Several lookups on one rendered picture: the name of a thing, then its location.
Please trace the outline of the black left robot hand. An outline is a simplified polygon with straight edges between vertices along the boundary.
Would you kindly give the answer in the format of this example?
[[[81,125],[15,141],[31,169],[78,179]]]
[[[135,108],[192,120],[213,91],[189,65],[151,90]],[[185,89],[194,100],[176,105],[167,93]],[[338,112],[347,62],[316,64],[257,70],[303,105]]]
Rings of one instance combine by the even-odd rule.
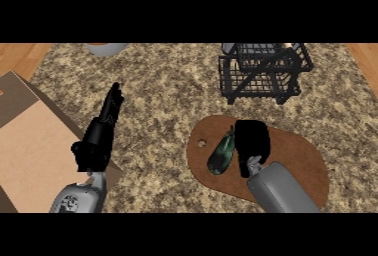
[[[105,97],[101,114],[92,119],[83,140],[71,146],[80,172],[104,172],[106,169],[123,101],[120,84],[114,83]]]

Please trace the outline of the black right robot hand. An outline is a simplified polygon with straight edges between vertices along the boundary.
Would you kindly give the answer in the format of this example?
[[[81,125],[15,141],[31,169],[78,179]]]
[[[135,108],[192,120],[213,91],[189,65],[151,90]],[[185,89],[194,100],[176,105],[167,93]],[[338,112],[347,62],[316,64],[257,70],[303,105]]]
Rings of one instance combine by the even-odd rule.
[[[270,155],[270,136],[266,124],[259,120],[238,120],[235,123],[235,149],[241,177],[248,178],[247,162],[251,157],[260,156],[263,164]]]

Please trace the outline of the brown wooden cutting board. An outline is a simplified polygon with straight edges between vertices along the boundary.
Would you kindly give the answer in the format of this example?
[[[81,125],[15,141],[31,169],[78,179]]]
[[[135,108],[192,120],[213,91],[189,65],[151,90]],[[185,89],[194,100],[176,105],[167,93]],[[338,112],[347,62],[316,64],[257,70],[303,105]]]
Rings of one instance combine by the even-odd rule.
[[[235,122],[233,117],[213,115],[197,123],[186,148],[188,165],[198,182],[205,187],[254,202],[256,198],[247,188],[247,179],[239,173],[238,156],[233,156],[229,169],[222,175],[214,175],[207,167],[211,153]],[[322,155],[313,144],[298,134],[269,128],[269,136],[270,155],[264,166],[273,161],[284,164],[316,206],[322,208],[329,193],[328,169]]]

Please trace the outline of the dark green eggplant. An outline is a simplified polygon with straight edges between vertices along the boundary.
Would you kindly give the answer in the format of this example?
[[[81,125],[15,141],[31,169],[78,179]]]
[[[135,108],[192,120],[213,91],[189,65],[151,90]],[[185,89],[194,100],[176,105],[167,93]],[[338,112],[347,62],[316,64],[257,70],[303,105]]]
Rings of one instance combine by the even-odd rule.
[[[222,175],[226,172],[231,165],[231,161],[233,159],[233,151],[235,127],[231,127],[207,161],[208,170],[214,175]]]

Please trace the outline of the pale wooden cabinet door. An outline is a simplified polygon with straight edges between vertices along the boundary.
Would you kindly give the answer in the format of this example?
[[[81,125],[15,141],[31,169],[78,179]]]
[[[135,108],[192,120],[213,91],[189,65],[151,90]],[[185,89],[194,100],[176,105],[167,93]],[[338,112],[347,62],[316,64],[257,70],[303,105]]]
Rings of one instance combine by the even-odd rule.
[[[16,212],[50,212],[65,186],[92,183],[71,151],[86,130],[13,71],[0,75],[0,195]],[[108,192],[121,176],[111,160],[104,173]]]

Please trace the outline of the grey round pot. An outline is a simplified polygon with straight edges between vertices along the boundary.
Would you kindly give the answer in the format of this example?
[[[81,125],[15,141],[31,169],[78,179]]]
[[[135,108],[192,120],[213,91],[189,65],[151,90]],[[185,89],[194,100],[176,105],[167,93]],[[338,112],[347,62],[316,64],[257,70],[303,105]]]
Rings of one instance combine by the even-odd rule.
[[[89,51],[98,56],[112,56],[118,54],[126,48],[127,43],[106,43],[106,44],[90,44],[86,43]]]

